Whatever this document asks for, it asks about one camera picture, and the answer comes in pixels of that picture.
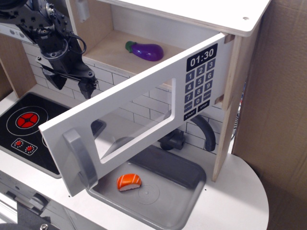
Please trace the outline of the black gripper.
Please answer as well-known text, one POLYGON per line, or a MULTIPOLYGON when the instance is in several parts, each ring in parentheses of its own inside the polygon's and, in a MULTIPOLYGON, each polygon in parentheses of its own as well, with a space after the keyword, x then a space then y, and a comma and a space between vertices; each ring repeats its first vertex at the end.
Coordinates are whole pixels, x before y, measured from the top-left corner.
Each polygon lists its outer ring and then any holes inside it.
POLYGON ((78 86, 84 98, 90 99, 98 81, 94 71, 83 62, 85 42, 77 35, 68 35, 64 38, 44 36, 35 41, 41 55, 51 65, 42 69, 46 79, 58 90, 62 90, 67 79, 75 80, 79 82, 78 86))

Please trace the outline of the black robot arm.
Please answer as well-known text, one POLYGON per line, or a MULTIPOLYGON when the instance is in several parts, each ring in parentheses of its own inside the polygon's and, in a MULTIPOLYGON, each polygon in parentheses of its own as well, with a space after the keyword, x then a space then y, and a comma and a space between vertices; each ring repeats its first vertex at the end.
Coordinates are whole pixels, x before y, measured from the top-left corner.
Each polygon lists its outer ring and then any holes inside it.
POLYGON ((67 79, 78 82, 85 99, 90 99, 97 86, 94 71, 82 60, 86 45, 67 28, 69 19, 47 0, 2 0, 0 21, 16 25, 40 48, 50 65, 42 72, 51 84, 61 90, 67 79))

